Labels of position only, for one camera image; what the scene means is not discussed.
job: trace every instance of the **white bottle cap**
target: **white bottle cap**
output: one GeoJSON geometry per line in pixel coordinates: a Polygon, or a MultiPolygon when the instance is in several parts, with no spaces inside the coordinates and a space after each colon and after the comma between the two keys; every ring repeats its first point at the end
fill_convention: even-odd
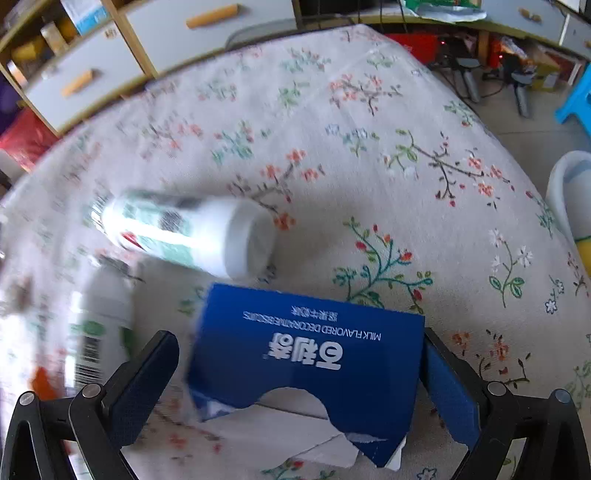
{"type": "Polygon", "coordinates": [[[230,278],[255,277],[269,263],[277,229],[270,212],[252,200],[239,200],[226,231],[223,252],[230,278]]]}

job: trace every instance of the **drawer handle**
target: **drawer handle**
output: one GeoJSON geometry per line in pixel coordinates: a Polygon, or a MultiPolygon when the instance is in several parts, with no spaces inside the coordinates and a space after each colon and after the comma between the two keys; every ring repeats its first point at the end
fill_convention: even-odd
{"type": "Polygon", "coordinates": [[[82,90],[86,85],[92,82],[95,77],[94,70],[86,70],[82,75],[76,78],[74,81],[66,85],[61,90],[62,97],[69,97],[72,93],[76,93],[82,90]]]}
{"type": "Polygon", "coordinates": [[[190,29],[194,29],[235,17],[238,15],[238,6],[238,4],[228,5],[226,7],[216,8],[202,15],[197,15],[196,17],[188,18],[187,26],[190,29]]]}
{"type": "Polygon", "coordinates": [[[542,17],[539,16],[538,14],[532,14],[532,13],[530,13],[529,10],[527,10],[525,8],[519,8],[518,11],[521,14],[521,16],[523,18],[525,18],[526,20],[531,20],[532,22],[535,22],[535,23],[542,23],[542,17]]]}

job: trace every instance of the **barcode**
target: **barcode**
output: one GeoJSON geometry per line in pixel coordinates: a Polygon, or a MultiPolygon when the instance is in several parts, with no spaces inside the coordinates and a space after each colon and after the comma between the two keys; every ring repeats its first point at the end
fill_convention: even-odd
{"type": "Polygon", "coordinates": [[[99,363],[99,347],[100,339],[84,336],[82,344],[82,360],[93,362],[95,364],[99,363]]]}
{"type": "Polygon", "coordinates": [[[89,383],[102,383],[100,370],[98,368],[77,364],[74,382],[76,391],[79,391],[89,383]]]}

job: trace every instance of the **metal screw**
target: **metal screw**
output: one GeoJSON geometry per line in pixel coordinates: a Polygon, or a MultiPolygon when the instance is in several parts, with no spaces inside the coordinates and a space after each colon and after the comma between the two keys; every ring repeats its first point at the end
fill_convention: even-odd
{"type": "Polygon", "coordinates": [[[556,390],[554,392],[554,395],[556,395],[556,399],[561,403],[570,402],[570,393],[568,393],[566,390],[563,390],[562,388],[556,390]]]}
{"type": "Polygon", "coordinates": [[[82,389],[82,396],[84,398],[95,398],[100,393],[100,385],[91,383],[82,389]]]}
{"type": "Polygon", "coordinates": [[[21,405],[29,405],[33,400],[35,400],[35,394],[31,392],[26,392],[21,395],[21,398],[18,399],[18,402],[21,405]]]}
{"type": "Polygon", "coordinates": [[[496,397],[502,397],[503,395],[505,395],[507,391],[507,387],[504,386],[501,382],[491,382],[488,384],[487,388],[488,391],[496,397]]]}

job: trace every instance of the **chinese characters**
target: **chinese characters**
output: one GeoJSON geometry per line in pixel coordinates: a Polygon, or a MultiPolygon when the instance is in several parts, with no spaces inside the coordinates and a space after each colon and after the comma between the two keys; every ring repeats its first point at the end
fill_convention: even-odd
{"type": "Polygon", "coordinates": [[[322,361],[316,361],[316,366],[328,370],[339,370],[337,363],[343,356],[343,347],[337,342],[324,342],[320,348],[312,338],[295,337],[287,333],[274,333],[273,340],[269,342],[267,355],[277,360],[301,362],[303,365],[314,365],[316,355],[322,361]]]}
{"type": "Polygon", "coordinates": [[[313,310],[308,307],[291,307],[291,314],[296,317],[313,318],[336,322],[337,312],[325,312],[324,310],[313,310]]]}

